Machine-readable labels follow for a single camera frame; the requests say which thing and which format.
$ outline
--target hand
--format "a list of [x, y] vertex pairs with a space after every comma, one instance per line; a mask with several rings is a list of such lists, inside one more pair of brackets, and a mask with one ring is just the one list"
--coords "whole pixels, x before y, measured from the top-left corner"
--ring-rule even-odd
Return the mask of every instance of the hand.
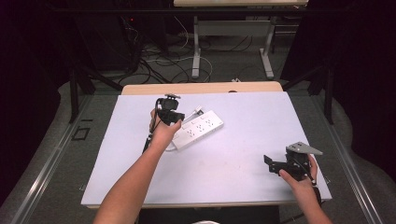
[[[154, 121], [155, 110], [151, 110], [151, 123], [149, 127], [151, 128], [152, 122]], [[165, 150], [169, 144], [171, 143], [175, 132], [180, 129], [181, 127], [181, 119], [177, 121], [177, 123], [173, 125], [166, 125], [165, 123], [161, 122], [160, 117], [157, 116], [155, 119], [155, 130], [152, 135], [151, 145], [155, 147], [159, 147], [162, 150]]]
[[[316, 180], [318, 174], [317, 163], [311, 155], [308, 155], [308, 159], [311, 163], [310, 173]], [[296, 197], [297, 202], [303, 212], [312, 208], [312, 206], [315, 204], [318, 205], [317, 196], [315, 195], [315, 192], [312, 188], [312, 182], [307, 176], [303, 180], [297, 181], [285, 170], [280, 170], [279, 174], [290, 185], [291, 190], [293, 191], [293, 194]]]

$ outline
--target power strip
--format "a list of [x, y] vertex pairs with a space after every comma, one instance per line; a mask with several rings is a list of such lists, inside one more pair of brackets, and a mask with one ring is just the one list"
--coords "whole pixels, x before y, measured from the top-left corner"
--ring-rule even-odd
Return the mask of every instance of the power strip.
[[223, 121], [212, 110], [207, 111], [200, 117], [193, 119], [183, 125], [175, 133], [172, 140], [177, 149], [198, 141], [202, 137], [213, 133], [223, 126]]

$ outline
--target electrical outlet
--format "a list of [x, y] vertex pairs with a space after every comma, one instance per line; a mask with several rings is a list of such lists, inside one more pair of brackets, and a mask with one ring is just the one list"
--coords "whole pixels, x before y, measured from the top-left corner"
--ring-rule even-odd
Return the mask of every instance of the electrical outlet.
[[175, 133], [172, 140], [177, 149], [198, 141], [202, 137], [213, 133], [224, 125], [223, 121], [212, 110], [183, 125]]

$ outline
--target person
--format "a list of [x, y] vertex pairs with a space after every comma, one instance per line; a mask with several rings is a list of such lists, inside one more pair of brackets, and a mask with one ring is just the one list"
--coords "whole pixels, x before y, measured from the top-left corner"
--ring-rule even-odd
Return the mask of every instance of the person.
[[[153, 116], [154, 110], [151, 111], [150, 126], [154, 121]], [[160, 157], [172, 141], [175, 132], [181, 127], [181, 120], [169, 126], [161, 122], [158, 117], [155, 120], [156, 128], [151, 143], [110, 189], [96, 214], [94, 224], [134, 223], [137, 219]], [[317, 164], [311, 156], [309, 156], [309, 160], [311, 175], [316, 179]], [[320, 208], [308, 178], [296, 181], [284, 170], [281, 170], [279, 174], [290, 185], [308, 223], [332, 223]]]

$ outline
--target white table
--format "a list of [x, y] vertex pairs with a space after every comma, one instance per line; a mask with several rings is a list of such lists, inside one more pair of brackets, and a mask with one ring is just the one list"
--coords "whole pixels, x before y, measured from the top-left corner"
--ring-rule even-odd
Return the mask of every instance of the white table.
[[[281, 7], [303, 6], [308, 0], [175, 0], [176, 7]], [[199, 76], [201, 50], [200, 35], [255, 35], [266, 36], [265, 46], [260, 49], [264, 72], [268, 79], [274, 73], [268, 59], [268, 51], [274, 35], [276, 17], [270, 21], [199, 21], [194, 17], [194, 59], [192, 63], [193, 78]]]
[[[81, 204], [97, 208], [138, 159], [149, 132], [149, 111], [164, 97], [156, 93], [173, 88], [181, 96], [177, 112], [188, 115], [201, 105], [204, 111], [215, 111], [224, 126], [180, 151], [164, 152], [144, 208], [295, 203], [290, 187], [269, 173], [263, 161], [264, 154], [285, 161], [285, 146], [308, 144], [288, 94], [279, 91], [276, 82], [219, 83], [221, 92], [238, 91], [233, 93], [219, 93], [216, 85], [170, 84], [163, 90], [161, 85], [146, 85], [154, 93], [144, 95], [137, 94], [143, 85], [136, 86], [137, 91], [125, 88], [123, 94], [134, 95], [119, 96]], [[263, 86], [272, 91], [259, 91]], [[202, 88], [217, 93], [196, 93]], [[320, 170], [318, 187], [323, 200], [332, 198]]]

